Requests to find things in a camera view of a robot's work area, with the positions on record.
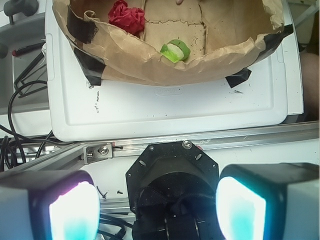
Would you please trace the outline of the gripper glowing gel-pad left finger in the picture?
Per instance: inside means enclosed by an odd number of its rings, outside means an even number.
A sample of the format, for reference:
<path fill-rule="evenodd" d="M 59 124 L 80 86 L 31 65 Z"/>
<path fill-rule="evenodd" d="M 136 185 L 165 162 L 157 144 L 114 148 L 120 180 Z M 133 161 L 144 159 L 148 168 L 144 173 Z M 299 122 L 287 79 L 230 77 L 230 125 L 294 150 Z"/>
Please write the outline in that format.
<path fill-rule="evenodd" d="M 93 240 L 100 197 L 83 170 L 23 170 L 0 174 L 2 240 Z"/>

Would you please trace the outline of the gripper glowing gel-pad right finger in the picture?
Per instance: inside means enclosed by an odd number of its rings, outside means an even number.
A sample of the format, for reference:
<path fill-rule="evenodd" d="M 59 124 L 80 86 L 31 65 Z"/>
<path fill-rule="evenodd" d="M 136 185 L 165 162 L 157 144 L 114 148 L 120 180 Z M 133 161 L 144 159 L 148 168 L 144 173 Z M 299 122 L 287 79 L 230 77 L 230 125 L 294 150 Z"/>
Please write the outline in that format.
<path fill-rule="evenodd" d="M 227 240 L 318 240 L 320 167 L 229 164 L 221 172 L 215 205 Z"/>

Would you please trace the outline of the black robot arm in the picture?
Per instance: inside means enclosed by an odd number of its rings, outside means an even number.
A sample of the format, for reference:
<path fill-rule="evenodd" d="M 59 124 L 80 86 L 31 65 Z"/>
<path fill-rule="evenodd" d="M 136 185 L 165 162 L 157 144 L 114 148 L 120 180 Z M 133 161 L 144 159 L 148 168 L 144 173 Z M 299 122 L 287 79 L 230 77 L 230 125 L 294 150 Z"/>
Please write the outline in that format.
<path fill-rule="evenodd" d="M 195 145 L 149 145 L 125 175 L 133 223 L 102 213 L 83 170 L 0 175 L 3 240 L 317 240 L 320 167 L 218 164 Z"/>

